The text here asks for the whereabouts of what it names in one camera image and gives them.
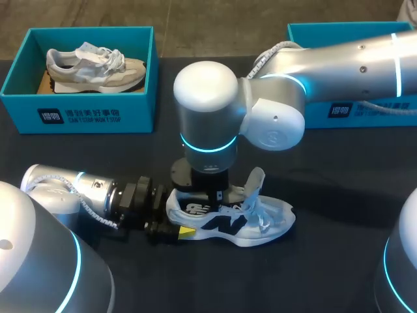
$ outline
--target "shoe sole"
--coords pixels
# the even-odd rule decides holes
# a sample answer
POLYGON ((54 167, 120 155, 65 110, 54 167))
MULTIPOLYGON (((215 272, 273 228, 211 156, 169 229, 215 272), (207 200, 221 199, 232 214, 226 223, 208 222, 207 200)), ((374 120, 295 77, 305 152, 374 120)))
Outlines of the shoe sole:
POLYGON ((123 93, 138 90, 144 86, 145 77, 118 87, 104 87, 93 83, 61 83, 51 78, 54 93, 123 93))
POLYGON ((258 239, 236 238, 233 235, 229 235, 228 233, 222 233, 217 230, 196 229, 194 236, 184 238, 183 240, 204 240, 204 239, 209 239, 209 238, 223 238, 223 239, 227 239, 228 241, 231 241, 232 243, 234 243, 235 245, 241 248, 249 248, 251 246, 259 246, 265 243, 269 243, 270 241, 273 241, 281 237, 283 234, 285 234, 287 231, 291 229, 291 226, 281 231, 280 233, 275 234, 272 237, 265 237, 265 238, 258 238, 258 239))

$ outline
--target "white sneaker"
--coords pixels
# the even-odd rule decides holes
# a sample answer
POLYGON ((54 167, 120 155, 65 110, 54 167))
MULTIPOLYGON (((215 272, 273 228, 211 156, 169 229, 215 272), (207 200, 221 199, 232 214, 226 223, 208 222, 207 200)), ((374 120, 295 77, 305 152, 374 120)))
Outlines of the white sneaker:
POLYGON ((146 75, 143 61, 125 58, 119 50, 97 48, 88 42, 73 52, 50 49, 46 68, 56 93, 120 93, 141 85, 146 75))
POLYGON ((292 206, 275 198, 260 196, 265 173, 255 168, 245 188, 232 186, 224 192, 227 205, 212 211, 208 198, 173 190, 166 204, 171 223, 195 229, 188 240, 220 237, 237 246, 257 246, 286 233, 294 224, 292 206))

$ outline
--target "glowing blue ring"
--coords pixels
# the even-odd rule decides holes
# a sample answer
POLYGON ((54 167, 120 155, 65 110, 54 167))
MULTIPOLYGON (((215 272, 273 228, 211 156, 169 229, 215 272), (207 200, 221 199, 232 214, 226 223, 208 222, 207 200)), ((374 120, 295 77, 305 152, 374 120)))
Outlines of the glowing blue ring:
POLYGON ((79 172, 79 173, 77 174, 77 176, 76 176, 76 178, 75 178, 75 180, 74 180, 74 184, 72 184, 72 185, 74 186, 74 188, 75 188, 75 189, 77 189, 77 184, 78 184, 78 181, 79 181, 79 179, 81 178, 81 176, 82 176, 83 174, 85 174, 85 172, 84 172, 84 171, 81 171, 81 172, 79 172))
POLYGON ((213 152, 218 152, 218 151, 221 151, 221 150, 224 150, 224 149, 226 149, 227 147, 229 147, 235 140, 236 140, 236 137, 237 136, 235 136, 227 145, 224 145, 223 147, 220 147, 220 148, 217 148, 217 149, 200 149, 200 148, 197 148, 197 147, 194 147, 193 145, 190 145, 186 140, 185 140, 185 138, 184 138, 184 136, 182 135, 182 134, 180 134, 181 135, 181 139, 182 139, 182 141, 185 143, 185 145, 187 146, 187 147, 189 147, 189 148, 191 148, 191 149, 193 149, 193 150, 196 150, 196 151, 198 151, 198 152, 202 152, 202 153, 213 153, 213 152))
POLYGON ((71 235, 73 236, 74 241, 76 242, 76 247, 77 247, 76 273, 74 275, 74 279, 72 280, 71 287, 70 287, 66 297, 64 298, 64 301, 61 303, 61 305, 59 306, 58 310, 55 311, 55 313, 61 313, 65 309, 66 305, 68 304, 69 300, 71 299, 72 294, 74 293, 74 290, 76 289, 78 278, 79 278, 79 272, 81 270, 81 249, 79 248, 78 240, 77 240, 76 236, 72 233, 72 231, 71 231, 71 235))
POLYGON ((388 283, 390 284, 390 287, 391 287, 391 289, 392 289, 392 291, 393 291, 393 293, 394 293, 394 295, 397 297, 397 299, 399 300, 399 302, 410 312, 410 313, 414 313, 414 311, 413 310, 411 310, 410 308, 409 308, 409 306, 408 305, 406 305, 405 304, 405 302, 402 300, 402 298, 399 296, 399 294, 398 294, 398 292, 395 290, 395 288, 394 288, 394 286, 392 285, 392 283, 391 283, 391 280, 390 280, 390 277, 388 276, 388 271, 386 270, 386 247, 388 246, 388 242, 389 242, 389 238, 388 238, 388 240, 386 241, 386 245, 385 245, 385 249, 384 249, 384 270, 385 270, 385 276, 386 276, 386 279, 387 279, 387 281, 388 281, 388 283))
POLYGON ((301 86, 302 90, 304 90, 304 93, 307 94, 306 88, 304 87, 303 83, 300 82, 295 77, 292 77, 292 76, 286 75, 286 74, 266 74, 266 75, 262 76, 261 78, 270 78, 270 77, 284 77, 284 78, 288 78, 290 80, 293 80, 294 82, 299 84, 301 86))
POLYGON ((399 62, 399 49, 398 49, 398 38, 395 33, 391 34, 392 45, 394 46, 394 63, 395 63, 395 76, 397 78, 397 97, 401 97, 402 94, 402 83, 401 83, 401 65, 399 62))

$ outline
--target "shoe tongue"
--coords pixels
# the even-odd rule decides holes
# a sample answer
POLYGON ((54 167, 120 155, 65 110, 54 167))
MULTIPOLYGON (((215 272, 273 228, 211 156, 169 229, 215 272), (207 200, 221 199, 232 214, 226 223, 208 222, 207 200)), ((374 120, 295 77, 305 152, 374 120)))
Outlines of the shoe tongue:
POLYGON ((263 181, 265 179, 265 172, 261 168, 254 168, 246 181, 244 195, 245 200, 242 204, 242 209, 249 209, 258 198, 262 189, 263 181))
POLYGON ((81 47, 76 49, 76 56, 78 59, 88 60, 95 64, 101 64, 108 60, 104 55, 98 54, 98 48, 96 46, 88 42, 84 42, 81 47))

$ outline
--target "gray floor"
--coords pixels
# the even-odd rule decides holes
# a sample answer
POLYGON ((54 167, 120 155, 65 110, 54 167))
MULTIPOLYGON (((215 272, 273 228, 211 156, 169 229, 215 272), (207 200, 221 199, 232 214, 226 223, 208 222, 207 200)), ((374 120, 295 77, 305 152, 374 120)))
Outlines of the gray floor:
POLYGON ((386 21, 401 0, 0 0, 0 59, 30 27, 155 27, 161 56, 253 55, 287 23, 386 21))

